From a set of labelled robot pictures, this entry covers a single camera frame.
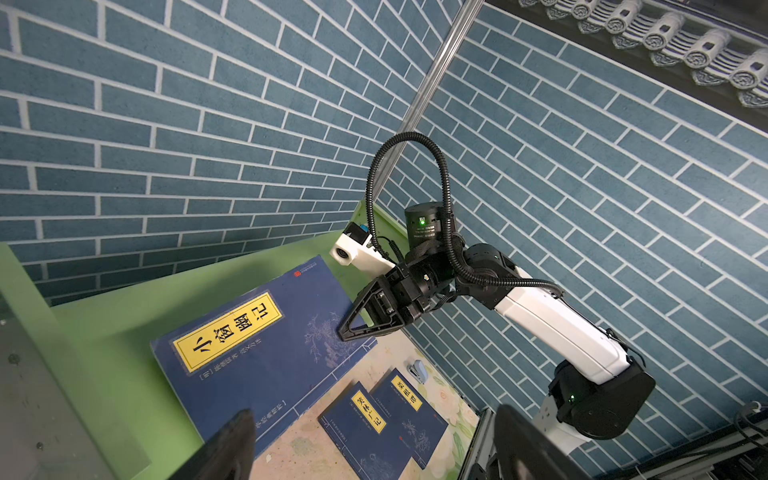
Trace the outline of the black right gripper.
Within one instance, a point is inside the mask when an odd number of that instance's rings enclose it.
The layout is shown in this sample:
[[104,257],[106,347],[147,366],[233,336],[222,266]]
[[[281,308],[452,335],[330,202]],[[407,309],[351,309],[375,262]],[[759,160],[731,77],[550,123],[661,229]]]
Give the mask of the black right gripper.
[[395,267],[365,286],[337,333],[344,342],[388,335],[415,323],[447,292],[447,275],[436,267]]

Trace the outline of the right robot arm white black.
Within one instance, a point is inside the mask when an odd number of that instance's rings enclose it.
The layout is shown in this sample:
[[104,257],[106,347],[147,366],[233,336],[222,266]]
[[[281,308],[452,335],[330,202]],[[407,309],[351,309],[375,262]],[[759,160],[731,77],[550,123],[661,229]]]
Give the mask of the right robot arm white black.
[[534,425],[563,453],[623,434],[656,387],[643,361],[611,329],[572,308],[562,293],[531,278],[497,248],[467,246],[443,205],[406,210],[407,255],[388,260],[373,235],[351,222],[330,250],[342,266],[370,277],[338,327],[341,340],[388,335],[457,297],[470,297],[522,326],[563,360]]

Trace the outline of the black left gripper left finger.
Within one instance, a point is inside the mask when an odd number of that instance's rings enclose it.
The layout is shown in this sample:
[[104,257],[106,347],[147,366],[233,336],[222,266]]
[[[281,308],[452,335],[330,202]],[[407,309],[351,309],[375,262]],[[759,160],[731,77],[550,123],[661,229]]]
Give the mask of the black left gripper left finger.
[[248,479],[255,424],[249,409],[237,412],[170,477],[170,480]]

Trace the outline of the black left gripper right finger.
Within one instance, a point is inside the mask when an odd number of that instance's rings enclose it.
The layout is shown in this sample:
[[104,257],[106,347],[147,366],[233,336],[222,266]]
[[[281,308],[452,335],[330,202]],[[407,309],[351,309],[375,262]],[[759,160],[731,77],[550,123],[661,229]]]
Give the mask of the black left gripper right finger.
[[497,409],[493,444],[494,479],[590,479],[512,406]]

